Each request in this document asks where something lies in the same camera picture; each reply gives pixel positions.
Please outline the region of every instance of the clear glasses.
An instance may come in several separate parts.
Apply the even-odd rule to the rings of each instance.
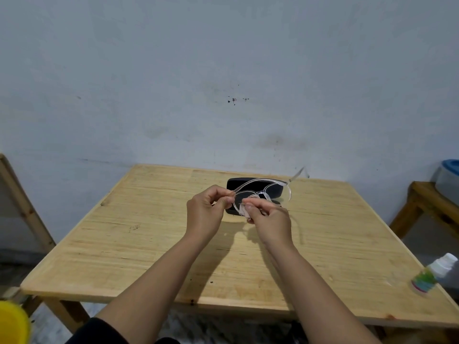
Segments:
[[[281,180],[275,180],[271,178],[255,178],[253,180],[247,181],[246,183],[240,185],[234,191],[236,192],[235,200],[233,202],[233,207],[236,211],[241,215],[245,216],[244,208],[241,208],[242,200],[244,198],[262,198],[269,200],[275,204],[280,205],[281,196],[284,194],[286,197],[286,193],[284,192],[284,188],[288,190],[288,200],[291,200],[291,189],[289,187],[289,183],[295,180],[298,176],[300,176],[301,172],[304,170],[304,167],[300,169],[290,180],[287,182]],[[259,191],[253,190],[254,187],[262,188]]]

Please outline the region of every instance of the hand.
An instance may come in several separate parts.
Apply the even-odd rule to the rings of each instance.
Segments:
[[[242,202],[251,217],[247,222],[255,223],[258,236],[268,251],[276,247],[295,247],[291,239],[291,221],[287,209],[259,198],[245,198]]]
[[[223,211],[234,202],[234,191],[213,185],[196,194],[186,203],[187,221],[185,236],[197,237],[209,243],[219,230]]]

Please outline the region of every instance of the wooden table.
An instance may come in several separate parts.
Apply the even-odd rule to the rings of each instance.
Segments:
[[[230,177],[254,174],[134,166],[24,280],[74,332],[88,315],[78,302],[108,303],[175,244],[186,228],[186,201]],[[421,264],[351,185],[298,179],[291,184],[292,236],[365,324],[459,325],[441,287],[428,297],[408,281]],[[193,264],[175,305],[219,314],[294,317],[255,227],[225,213],[220,230]]]
[[[411,183],[406,203],[390,227],[402,239],[423,213],[448,228],[459,239],[459,207],[441,195],[433,182]]]

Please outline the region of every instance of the forearm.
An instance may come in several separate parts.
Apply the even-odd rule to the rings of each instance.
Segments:
[[[158,336],[169,308],[205,243],[183,237],[97,317],[130,344],[150,344]]]
[[[296,248],[270,253],[310,343],[379,343]]]

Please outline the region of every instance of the black sleeve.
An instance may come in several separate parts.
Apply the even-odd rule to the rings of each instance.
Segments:
[[[116,329],[105,321],[92,317],[67,341],[66,344],[129,344]]]

